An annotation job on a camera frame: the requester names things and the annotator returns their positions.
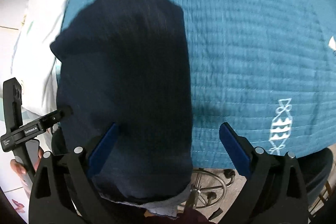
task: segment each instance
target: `human hand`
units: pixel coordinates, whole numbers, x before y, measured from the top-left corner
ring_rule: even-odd
[[[37,158],[37,161],[34,163],[35,171],[37,170],[37,168],[40,164],[43,153],[44,153],[43,149],[41,147],[39,147],[38,158]],[[16,173],[20,177],[21,182],[24,186],[24,189],[26,190],[27,193],[30,194],[31,189],[29,189],[27,187],[27,184],[24,182],[24,175],[27,174],[26,168],[22,164],[18,163],[15,159],[10,161],[10,167],[14,171],[14,173]]]

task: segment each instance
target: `screw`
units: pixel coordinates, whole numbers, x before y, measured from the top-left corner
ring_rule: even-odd
[[[50,153],[49,151],[47,151],[47,152],[45,152],[45,153],[43,154],[43,157],[44,157],[44,158],[49,158],[50,155],[51,155],[51,153]]]
[[[82,151],[83,151],[83,147],[80,147],[80,146],[78,146],[78,147],[76,147],[76,148],[74,149],[74,152],[75,152],[76,154],[82,153]]]
[[[261,148],[261,147],[256,147],[255,151],[257,152],[257,154],[260,154],[260,155],[265,152],[265,150],[263,148]]]
[[[288,156],[291,158],[291,159],[294,159],[295,158],[295,154],[293,152],[288,152]]]

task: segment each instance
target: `metal ring footrest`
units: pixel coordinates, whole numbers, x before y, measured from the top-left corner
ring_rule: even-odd
[[[219,201],[223,200],[227,192],[226,190],[227,187],[231,186],[233,182],[235,181],[235,175],[232,175],[230,182],[226,184],[221,177],[209,171],[205,171],[203,169],[194,169],[193,173],[197,173],[196,181],[194,184],[192,184],[190,196],[188,200],[186,201],[186,204],[185,205],[181,204],[180,205],[181,207],[192,207],[194,209],[209,208],[219,203]],[[216,179],[220,183],[220,185],[202,188],[200,185],[202,175],[207,175],[207,176],[210,176]],[[217,191],[223,191],[222,195],[218,199],[217,199],[217,195],[214,193]],[[208,201],[204,199],[202,194],[207,194]],[[198,201],[201,201],[202,203],[201,206],[197,206]]]

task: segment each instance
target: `white fish pattern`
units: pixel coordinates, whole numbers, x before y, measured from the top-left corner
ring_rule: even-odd
[[[270,154],[277,152],[280,155],[280,150],[285,148],[285,142],[291,135],[293,124],[293,117],[290,114],[292,109],[291,100],[292,98],[279,100],[280,107],[275,111],[277,116],[273,118],[271,129],[269,130],[268,141],[272,145],[269,150]]]
[[[329,44],[328,44],[329,48],[331,48],[332,50],[336,51],[336,41],[334,39],[334,37],[332,36],[331,39],[329,40]]]

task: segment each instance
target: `quilted bedspread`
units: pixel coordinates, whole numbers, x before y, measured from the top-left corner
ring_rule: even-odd
[[[93,1],[70,0],[63,29]],[[172,1],[189,47],[194,166],[232,167],[223,122],[272,154],[336,143],[336,0]]]

